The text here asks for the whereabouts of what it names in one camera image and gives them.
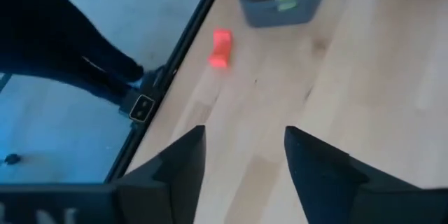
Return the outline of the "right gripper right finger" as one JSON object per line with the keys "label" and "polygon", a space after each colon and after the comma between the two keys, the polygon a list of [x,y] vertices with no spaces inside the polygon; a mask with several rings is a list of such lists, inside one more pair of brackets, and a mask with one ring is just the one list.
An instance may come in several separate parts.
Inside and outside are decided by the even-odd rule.
{"label": "right gripper right finger", "polygon": [[358,189],[371,182],[375,168],[294,126],[287,126],[288,169],[308,223],[374,223]]}

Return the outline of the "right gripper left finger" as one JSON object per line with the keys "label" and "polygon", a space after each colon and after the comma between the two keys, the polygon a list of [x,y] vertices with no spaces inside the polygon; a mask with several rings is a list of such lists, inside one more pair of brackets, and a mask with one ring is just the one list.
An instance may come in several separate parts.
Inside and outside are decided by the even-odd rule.
{"label": "right gripper left finger", "polygon": [[116,183],[121,223],[193,224],[204,178],[206,130],[198,125]]}

